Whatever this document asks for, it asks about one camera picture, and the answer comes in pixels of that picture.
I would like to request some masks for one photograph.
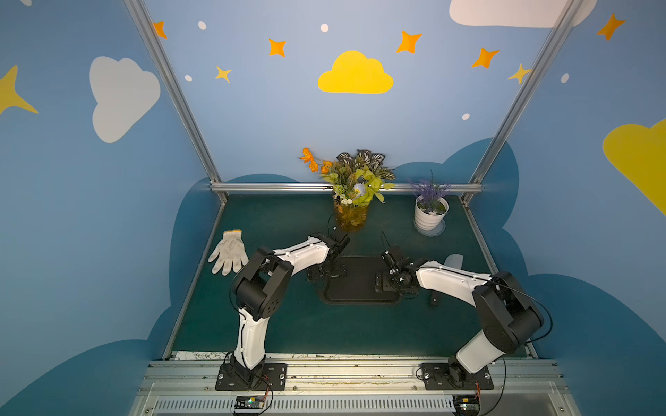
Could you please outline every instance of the white flower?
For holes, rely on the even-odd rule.
[[[359,196],[363,196],[366,194],[366,186],[363,184],[356,184],[354,185],[354,191],[356,193],[356,197],[354,199],[356,199]]]

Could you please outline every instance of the mounting plate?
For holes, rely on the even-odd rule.
[[[476,390],[476,381],[479,382],[481,390],[492,390],[495,388],[490,377],[488,367],[480,369],[462,388],[456,387],[449,382],[448,363],[421,363],[423,368],[422,377],[425,379],[426,390]]]
[[[287,376],[287,364],[285,363],[266,363],[264,364],[264,374],[268,376],[268,384],[273,391],[284,391],[284,382]],[[239,378],[230,363],[220,366],[215,382],[217,391],[265,391],[266,384],[259,382],[258,385],[249,386]]]

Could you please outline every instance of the orange star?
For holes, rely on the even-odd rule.
[[[606,26],[603,27],[602,30],[597,32],[597,35],[605,35],[606,40],[610,41],[611,36],[613,36],[613,32],[620,27],[626,20],[617,20],[615,18],[615,13],[611,15],[611,18],[608,19],[608,23],[606,23]]]
[[[478,67],[478,66],[489,68],[490,67],[490,60],[493,59],[493,57],[497,54],[497,52],[499,52],[499,51],[488,52],[484,48],[481,48],[481,53],[479,54],[479,59],[477,59],[476,62],[474,63],[474,65],[472,65],[472,68]]]
[[[269,57],[273,55],[284,56],[284,44],[287,43],[287,41],[276,42],[273,39],[269,39],[269,41],[270,41],[270,53],[268,54],[268,56]]]
[[[421,37],[421,35],[409,35],[407,32],[402,31],[402,43],[398,47],[398,50],[396,53],[400,53],[402,51],[409,51],[411,53],[416,52],[416,41],[418,38]]]
[[[155,31],[157,32],[157,36],[168,39],[167,35],[165,34],[165,23],[164,22],[153,23],[153,26],[155,26]]]

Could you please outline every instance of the vent grille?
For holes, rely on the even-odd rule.
[[[153,415],[231,413],[233,403],[230,397],[201,399],[200,396],[171,396],[157,400]],[[273,404],[266,413],[411,413],[414,411],[454,412],[453,397],[450,395],[275,396]]]
[[[201,399],[197,397],[171,397],[155,403],[153,415],[183,413],[219,413],[233,409],[231,399]]]

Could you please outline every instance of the yellow star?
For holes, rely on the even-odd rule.
[[[215,77],[215,79],[224,78],[224,79],[226,79],[227,82],[229,82],[229,78],[227,78],[226,76],[229,75],[229,72],[231,72],[231,70],[223,71],[223,70],[220,69],[220,67],[217,67],[217,71],[219,72],[219,74],[217,74],[217,77]]]
[[[474,67],[490,67],[490,60],[493,59],[493,57],[497,54],[499,51],[492,51],[488,52],[484,48],[481,48],[481,53],[479,54],[479,59],[476,60],[474,65],[472,65],[472,68]]]
[[[168,39],[167,35],[165,33],[165,23],[164,22],[153,23],[153,26],[155,26],[155,31],[157,32],[157,36]]]
[[[19,72],[19,67],[14,65],[5,76],[0,79],[0,114],[9,107],[19,107],[33,113],[37,110],[22,99],[15,90],[16,74]]]
[[[523,64],[520,64],[520,69],[518,70],[518,72],[516,72],[515,74],[513,74],[512,76],[510,76],[507,79],[517,79],[518,83],[522,84],[523,83],[523,77],[526,76],[527,73],[530,72],[530,71],[531,71],[531,69],[523,69]]]
[[[597,32],[597,35],[605,35],[606,40],[610,41],[611,36],[613,36],[613,32],[622,25],[622,23],[626,22],[626,20],[617,20],[615,18],[615,13],[611,15],[611,18],[608,19],[608,23],[606,23],[606,26],[603,27],[602,30]]]
[[[287,41],[276,42],[273,39],[269,39],[269,41],[270,41],[270,53],[268,54],[268,56],[269,57],[273,55],[284,56],[284,44],[287,43]]]
[[[421,35],[409,35],[407,32],[402,31],[402,43],[398,47],[398,50],[396,53],[400,53],[402,51],[409,51],[411,53],[416,52],[416,41],[418,38],[420,38]]]

